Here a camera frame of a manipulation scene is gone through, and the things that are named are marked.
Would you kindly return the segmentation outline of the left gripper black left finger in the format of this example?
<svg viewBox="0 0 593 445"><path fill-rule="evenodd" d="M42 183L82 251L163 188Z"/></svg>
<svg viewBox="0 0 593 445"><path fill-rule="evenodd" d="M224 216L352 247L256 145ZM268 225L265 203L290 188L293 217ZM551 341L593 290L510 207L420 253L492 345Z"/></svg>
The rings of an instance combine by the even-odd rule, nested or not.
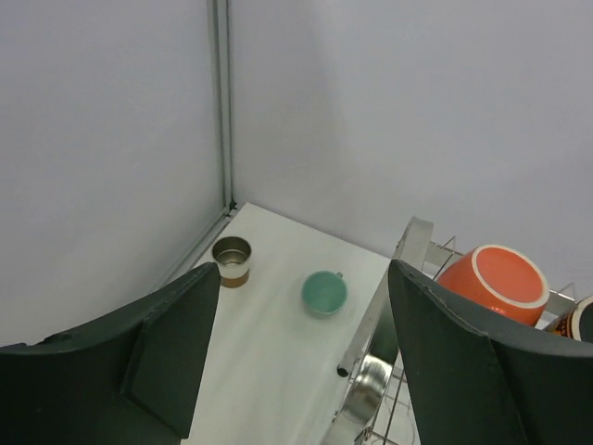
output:
<svg viewBox="0 0 593 445"><path fill-rule="evenodd" d="M178 444L190 435L221 277L206 262L40 343L1 350L5 444Z"/></svg>

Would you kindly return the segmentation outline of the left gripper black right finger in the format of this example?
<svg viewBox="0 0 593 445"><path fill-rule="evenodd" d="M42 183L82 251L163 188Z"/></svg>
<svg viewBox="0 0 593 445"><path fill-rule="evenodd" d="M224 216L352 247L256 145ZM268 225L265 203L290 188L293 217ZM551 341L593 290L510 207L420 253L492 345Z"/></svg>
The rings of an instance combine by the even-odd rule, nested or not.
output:
<svg viewBox="0 0 593 445"><path fill-rule="evenodd" d="M589 444L592 346L391 261L389 298L423 444Z"/></svg>

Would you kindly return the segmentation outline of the black mug with orange print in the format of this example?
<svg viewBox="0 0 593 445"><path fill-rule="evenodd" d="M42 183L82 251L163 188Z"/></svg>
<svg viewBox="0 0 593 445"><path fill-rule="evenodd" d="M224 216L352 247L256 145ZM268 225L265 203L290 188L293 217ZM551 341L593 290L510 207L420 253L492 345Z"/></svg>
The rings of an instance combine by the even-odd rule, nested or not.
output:
<svg viewBox="0 0 593 445"><path fill-rule="evenodd" d="M578 302L573 309L558 319L552 333L578 341L592 342L592 311L591 296Z"/></svg>

